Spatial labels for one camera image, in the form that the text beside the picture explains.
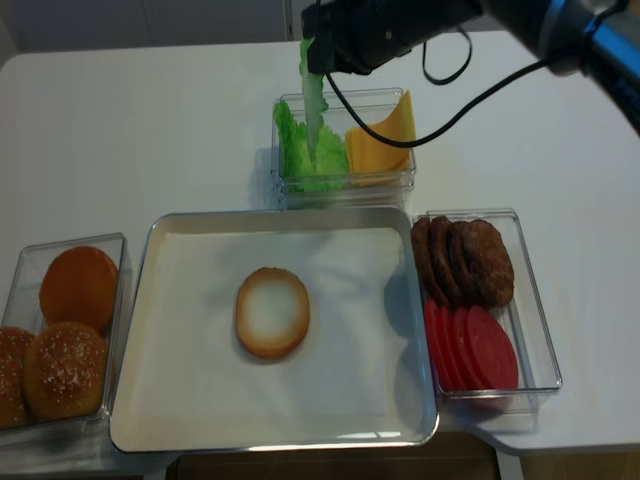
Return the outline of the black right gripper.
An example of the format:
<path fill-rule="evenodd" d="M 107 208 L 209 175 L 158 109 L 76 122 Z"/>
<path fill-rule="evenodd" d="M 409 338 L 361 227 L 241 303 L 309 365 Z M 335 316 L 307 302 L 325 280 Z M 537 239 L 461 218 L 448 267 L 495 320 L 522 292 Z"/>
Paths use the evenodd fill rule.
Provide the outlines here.
<path fill-rule="evenodd" d="M 317 1 L 301 13 L 313 74 L 368 75 L 425 41 L 482 15 L 460 0 Z"/>

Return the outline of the blue black right robot arm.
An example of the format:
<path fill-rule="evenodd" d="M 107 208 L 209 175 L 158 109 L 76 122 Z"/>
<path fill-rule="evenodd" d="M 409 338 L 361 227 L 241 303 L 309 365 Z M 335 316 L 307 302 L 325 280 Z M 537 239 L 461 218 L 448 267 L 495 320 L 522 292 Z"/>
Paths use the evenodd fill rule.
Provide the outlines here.
<path fill-rule="evenodd" d="M 500 23 L 537 58 L 465 105 L 450 121 L 415 141 L 364 130 L 393 147 L 424 145 L 475 106 L 539 69 L 576 71 L 598 84 L 633 128 L 639 126 L 639 18 L 626 1 L 595 10 L 584 1 L 316 1 L 301 13 L 311 40 L 307 65 L 326 78 L 368 75 L 416 46 L 483 15 Z"/>

